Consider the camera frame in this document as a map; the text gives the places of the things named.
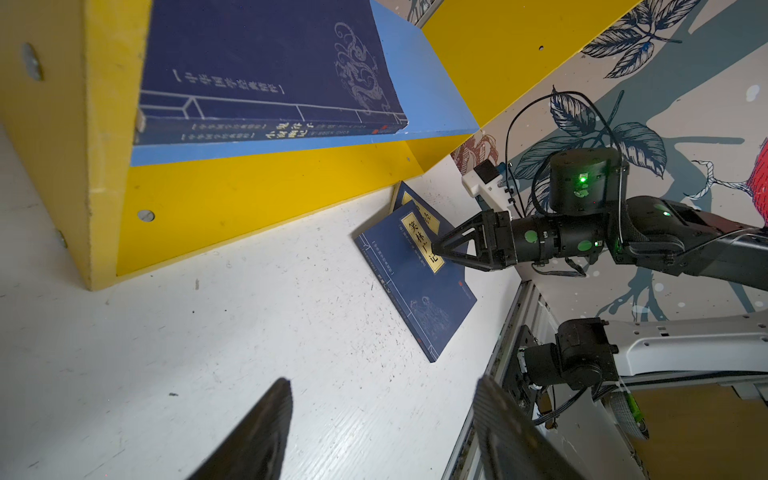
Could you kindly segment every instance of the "painted wall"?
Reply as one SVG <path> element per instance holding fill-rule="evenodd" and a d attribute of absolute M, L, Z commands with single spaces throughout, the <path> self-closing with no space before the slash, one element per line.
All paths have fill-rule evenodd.
<path fill-rule="evenodd" d="M 458 148 L 456 165 L 464 173 L 485 158 L 495 164 L 508 158 L 531 213 L 531 179 L 548 153 L 608 139 L 594 114 L 568 95 L 528 109 L 505 145 L 510 122 L 553 89 L 582 91 L 633 164 L 628 197 L 682 201 L 761 227 L 768 223 L 768 92 L 761 91 L 768 88 L 766 18 L 764 0 L 644 0 Z M 475 59 L 468 68 L 477 68 Z M 548 184 L 537 190 L 546 198 Z M 545 270 L 563 268 L 553 260 Z M 608 253 L 583 279 L 519 270 L 562 320 L 697 318 L 768 304 L 760 290 L 617 266 Z"/>
<path fill-rule="evenodd" d="M 416 22 L 429 10 L 434 0 L 377 0 L 397 15 L 416 25 Z"/>

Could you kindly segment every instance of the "metal screw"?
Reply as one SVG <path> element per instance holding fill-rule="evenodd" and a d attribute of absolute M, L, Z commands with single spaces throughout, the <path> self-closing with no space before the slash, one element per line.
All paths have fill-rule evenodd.
<path fill-rule="evenodd" d="M 139 220 L 142 222 L 151 222 L 154 220 L 154 212 L 152 210 L 139 210 Z"/>
<path fill-rule="evenodd" d="M 24 66 L 27 68 L 27 75 L 32 80 L 43 81 L 43 69 L 40 66 L 35 49 L 29 43 L 22 45 L 22 59 L 24 60 Z"/>

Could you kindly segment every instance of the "book spine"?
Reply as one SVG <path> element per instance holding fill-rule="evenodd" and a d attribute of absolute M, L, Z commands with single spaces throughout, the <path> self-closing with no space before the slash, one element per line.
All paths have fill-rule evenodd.
<path fill-rule="evenodd" d="M 368 262 L 368 265 L 371 267 L 371 270 L 373 270 L 374 274 L 376 275 L 376 279 L 381 283 L 381 285 L 384 287 L 384 291 L 387 292 L 387 295 L 389 295 L 389 299 L 392 301 L 392 303 L 395 305 L 395 308 L 397 309 L 397 312 L 402 317 L 402 320 L 406 323 L 406 326 L 411 331 L 411 335 L 413 335 L 413 338 L 416 339 L 416 342 L 419 344 L 420 347 L 422 347 L 422 350 L 424 351 L 424 355 L 427 356 L 427 360 L 429 360 L 430 363 L 436 362 L 437 357 L 432 355 L 429 352 L 429 349 L 424 344 L 424 341 L 422 340 L 421 334 L 418 333 L 418 330 L 414 327 L 413 322 L 408 317 L 408 313 L 406 313 L 406 310 L 402 307 L 400 301 L 398 300 L 397 296 L 394 294 L 391 288 L 387 285 L 386 281 L 382 277 L 382 274 L 379 272 L 379 268 L 376 266 L 376 263 L 373 261 L 373 259 L 370 256 L 369 250 L 366 249 L 362 241 L 359 237 L 355 239 L 355 243 L 357 243 L 357 247 L 362 252 L 362 255 L 366 258 L 366 261 Z"/>
<path fill-rule="evenodd" d="M 394 134 L 405 124 L 281 122 L 257 120 L 146 119 L 137 132 L 136 145 L 204 144 L 230 141 L 266 141 L 289 138 L 351 137 Z"/>

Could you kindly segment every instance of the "yellow shelf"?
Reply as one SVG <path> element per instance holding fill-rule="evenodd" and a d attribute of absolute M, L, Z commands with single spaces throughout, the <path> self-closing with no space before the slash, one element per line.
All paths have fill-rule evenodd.
<path fill-rule="evenodd" d="M 451 0 L 424 33 L 484 125 L 636 3 Z M 0 5 L 0 120 L 90 289 L 421 174 L 465 139 L 129 167 L 150 9 Z M 43 81 L 26 74 L 26 42 Z M 141 222 L 143 209 L 156 220 Z"/>

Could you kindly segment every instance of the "chinese characters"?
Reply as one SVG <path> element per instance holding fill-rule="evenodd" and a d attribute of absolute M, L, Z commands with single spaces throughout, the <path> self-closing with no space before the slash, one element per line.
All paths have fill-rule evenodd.
<path fill-rule="evenodd" d="M 302 125 L 301 123 L 294 123 L 291 124 L 290 122 L 285 122 L 282 124 L 278 124 L 275 130 L 272 130 L 270 133 L 265 134 L 264 137 L 272 139 L 272 138 L 302 138 L 305 137 L 307 133 L 309 133 L 310 128 L 314 128 L 315 126 L 311 123 L 307 123 L 306 125 Z"/>
<path fill-rule="evenodd" d="M 184 72 L 184 75 L 179 75 L 179 72 L 176 71 L 176 69 L 173 69 L 174 77 L 176 77 L 176 80 L 179 83 L 191 83 L 191 84 L 201 84 L 206 85 L 210 87 L 219 87 L 219 88 L 239 88 L 241 90 L 255 90 L 255 91 L 265 91 L 270 92 L 274 94 L 283 94 L 285 95 L 286 92 L 283 90 L 282 85 L 274 85 L 274 84 L 267 84 L 262 81 L 245 81 L 241 79 L 235 79 L 232 78 L 222 78 L 222 77 L 214 77 L 211 75 L 210 77 L 206 74 L 193 74 L 189 71 Z"/>
<path fill-rule="evenodd" d="M 429 240 L 429 237 L 427 237 L 422 229 L 421 224 L 416 219 L 416 215 L 411 212 L 408 215 L 405 215 L 400 221 L 406 227 L 406 230 L 408 230 L 408 233 L 419 248 L 419 252 L 421 252 L 427 265 L 429 265 L 429 268 L 432 269 L 433 273 L 437 273 L 437 271 L 445 264 L 445 260 L 432 252 L 432 242 Z"/>
<path fill-rule="evenodd" d="M 408 194 L 408 192 L 403 192 L 402 204 L 405 205 L 411 200 L 413 200 L 413 197 L 411 197 Z M 416 208 L 419 209 L 419 213 L 422 215 L 422 218 L 427 223 L 427 227 L 431 231 L 435 232 L 435 234 L 437 234 L 438 230 L 440 230 L 440 220 L 436 219 L 431 213 L 429 213 L 429 210 L 422 207 L 422 205 L 416 200 L 413 200 L 413 203 L 416 204 Z"/>

